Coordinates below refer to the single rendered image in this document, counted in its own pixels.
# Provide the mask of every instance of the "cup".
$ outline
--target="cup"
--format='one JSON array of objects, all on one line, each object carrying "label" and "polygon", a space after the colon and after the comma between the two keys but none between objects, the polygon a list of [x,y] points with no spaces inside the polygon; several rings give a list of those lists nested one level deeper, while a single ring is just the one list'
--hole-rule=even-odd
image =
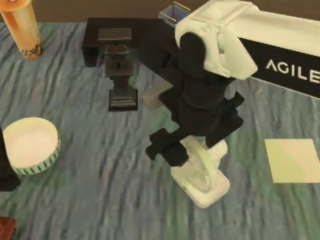
[{"label": "cup", "polygon": [[39,58],[43,49],[32,0],[0,0],[0,12],[22,56]]}]

